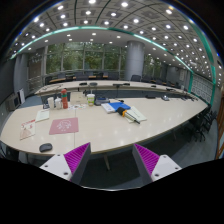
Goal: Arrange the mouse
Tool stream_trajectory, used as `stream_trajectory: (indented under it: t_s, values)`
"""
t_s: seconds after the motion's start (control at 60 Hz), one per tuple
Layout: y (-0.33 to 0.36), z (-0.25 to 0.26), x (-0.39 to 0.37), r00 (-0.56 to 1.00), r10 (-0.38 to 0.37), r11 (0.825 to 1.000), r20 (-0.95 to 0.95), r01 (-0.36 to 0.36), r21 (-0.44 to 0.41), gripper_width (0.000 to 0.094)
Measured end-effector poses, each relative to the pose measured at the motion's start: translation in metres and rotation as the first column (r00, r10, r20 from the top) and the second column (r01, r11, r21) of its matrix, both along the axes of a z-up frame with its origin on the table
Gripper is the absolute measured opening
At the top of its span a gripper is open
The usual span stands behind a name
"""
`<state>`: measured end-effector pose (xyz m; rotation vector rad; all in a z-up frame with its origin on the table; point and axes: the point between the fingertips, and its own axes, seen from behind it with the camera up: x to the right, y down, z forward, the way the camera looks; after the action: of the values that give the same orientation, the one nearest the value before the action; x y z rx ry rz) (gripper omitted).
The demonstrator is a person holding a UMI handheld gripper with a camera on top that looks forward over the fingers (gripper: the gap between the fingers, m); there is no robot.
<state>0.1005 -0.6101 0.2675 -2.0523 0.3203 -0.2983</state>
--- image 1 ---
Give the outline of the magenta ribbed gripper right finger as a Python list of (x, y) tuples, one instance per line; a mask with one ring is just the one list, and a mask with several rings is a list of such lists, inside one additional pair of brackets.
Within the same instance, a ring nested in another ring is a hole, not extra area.
[(168, 155), (158, 155), (138, 144), (133, 145), (132, 154), (144, 185), (181, 170)]

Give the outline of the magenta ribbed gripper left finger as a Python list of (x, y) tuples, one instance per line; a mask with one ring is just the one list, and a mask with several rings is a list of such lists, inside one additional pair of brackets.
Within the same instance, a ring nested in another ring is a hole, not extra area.
[(66, 154), (54, 155), (41, 169), (79, 185), (90, 154), (91, 145), (86, 143)]

